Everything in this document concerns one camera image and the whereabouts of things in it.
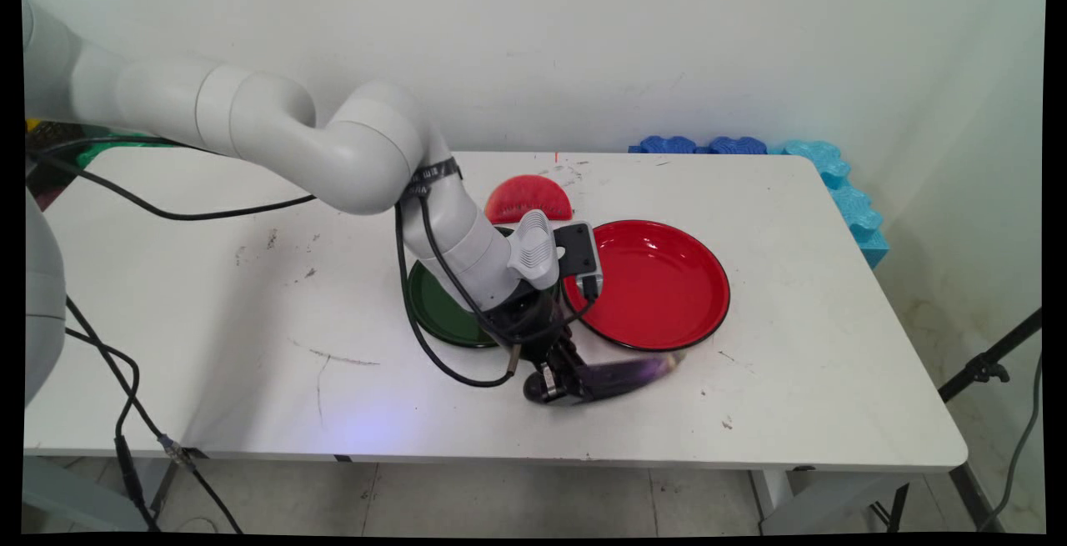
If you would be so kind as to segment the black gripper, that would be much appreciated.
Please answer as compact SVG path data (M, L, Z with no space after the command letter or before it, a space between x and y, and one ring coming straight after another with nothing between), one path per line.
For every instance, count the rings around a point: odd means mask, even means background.
M593 402L598 394L584 382L588 370L570 325L584 310L573 310L561 300L560 283L546 290L519 284L506 303L490 310L490 334L501 346L519 346L519 359L538 370L523 383L523 396L536 404L567 406L571 402ZM550 352L554 350L554 360Z

